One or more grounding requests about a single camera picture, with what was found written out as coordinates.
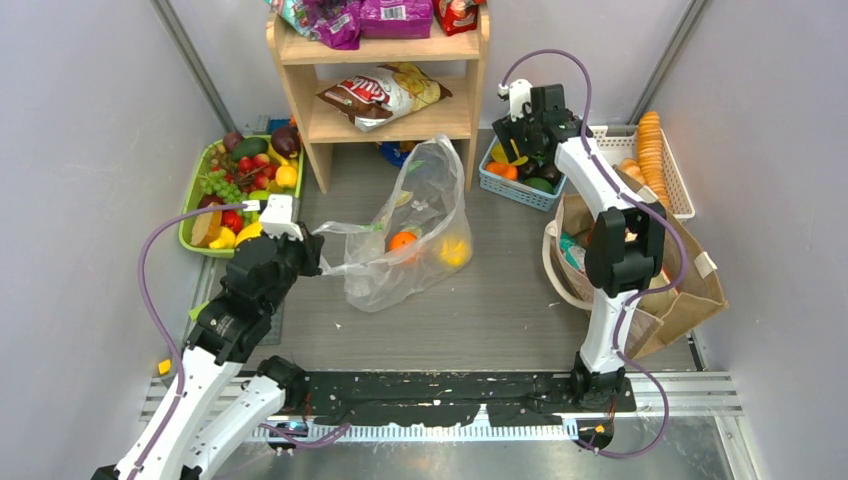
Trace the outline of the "brown burlap grocery bag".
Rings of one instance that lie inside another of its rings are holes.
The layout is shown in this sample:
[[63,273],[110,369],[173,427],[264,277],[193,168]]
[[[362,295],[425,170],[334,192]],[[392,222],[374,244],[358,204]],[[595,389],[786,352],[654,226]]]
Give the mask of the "brown burlap grocery bag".
[[[553,225],[546,229],[551,245],[546,249],[554,263],[550,281],[571,297],[567,302],[590,310],[594,289],[580,270],[569,265],[559,246],[563,234],[583,238],[594,219],[583,198],[565,194],[559,200]],[[717,267],[692,234],[671,217],[669,223],[681,237],[686,254],[682,256],[670,235],[666,236],[663,273],[673,280],[682,266],[687,270],[674,290],[647,295],[640,299],[626,341],[626,354],[634,359],[651,355],[677,341],[711,316],[727,308]]]

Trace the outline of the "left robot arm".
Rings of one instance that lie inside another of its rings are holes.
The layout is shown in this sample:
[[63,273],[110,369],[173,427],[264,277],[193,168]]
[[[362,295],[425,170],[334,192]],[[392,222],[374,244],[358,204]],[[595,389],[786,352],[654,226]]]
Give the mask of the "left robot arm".
[[298,223],[299,234],[242,242],[226,267],[222,290],[199,313],[182,354],[183,372],[136,445],[96,479],[211,479],[261,422],[306,403],[302,368],[277,355],[262,361],[247,386],[214,420],[214,403],[270,332],[272,318],[301,277],[321,274],[324,238]]

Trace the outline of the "orange fruit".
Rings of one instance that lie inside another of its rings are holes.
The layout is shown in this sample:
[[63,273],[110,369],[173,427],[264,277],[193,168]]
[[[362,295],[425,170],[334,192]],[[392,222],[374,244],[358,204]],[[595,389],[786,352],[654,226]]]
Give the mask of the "orange fruit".
[[412,231],[400,231],[396,233],[388,242],[388,250],[390,252],[401,250],[409,247],[418,240],[418,236]]

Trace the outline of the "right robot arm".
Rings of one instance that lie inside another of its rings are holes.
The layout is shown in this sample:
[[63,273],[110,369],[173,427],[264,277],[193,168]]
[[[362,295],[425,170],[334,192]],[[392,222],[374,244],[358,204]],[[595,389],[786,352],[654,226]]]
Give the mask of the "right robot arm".
[[587,126],[565,106],[560,85],[520,79],[498,87],[509,112],[493,124],[509,160],[553,164],[572,182],[594,224],[584,256],[594,288],[589,329],[570,372],[575,405],[605,405],[624,385],[623,348],[640,294],[662,270],[666,212],[637,198],[597,154]]

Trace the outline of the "Chuba chips bag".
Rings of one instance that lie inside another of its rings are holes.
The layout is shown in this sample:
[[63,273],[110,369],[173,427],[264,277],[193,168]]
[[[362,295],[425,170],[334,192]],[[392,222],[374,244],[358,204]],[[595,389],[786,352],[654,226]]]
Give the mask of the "Chuba chips bag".
[[316,94],[358,130],[369,132],[453,93],[417,65],[390,62],[353,75]]

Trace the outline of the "clear plastic bag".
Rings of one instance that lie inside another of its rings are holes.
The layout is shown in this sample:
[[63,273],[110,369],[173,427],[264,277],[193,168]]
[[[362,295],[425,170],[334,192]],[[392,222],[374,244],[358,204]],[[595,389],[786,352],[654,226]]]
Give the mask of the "clear plastic bag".
[[350,305],[377,312],[456,273],[473,255],[464,187],[465,169],[447,136],[416,145],[370,223],[315,229],[345,239],[342,262],[322,259],[323,274],[344,279]]

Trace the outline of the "teal snack bag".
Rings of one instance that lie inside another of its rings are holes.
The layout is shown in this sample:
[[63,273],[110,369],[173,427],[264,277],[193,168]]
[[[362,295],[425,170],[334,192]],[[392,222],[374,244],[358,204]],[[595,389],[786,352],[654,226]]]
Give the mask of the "teal snack bag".
[[559,237],[559,248],[566,263],[581,274],[586,273],[585,249],[571,235],[563,232]]

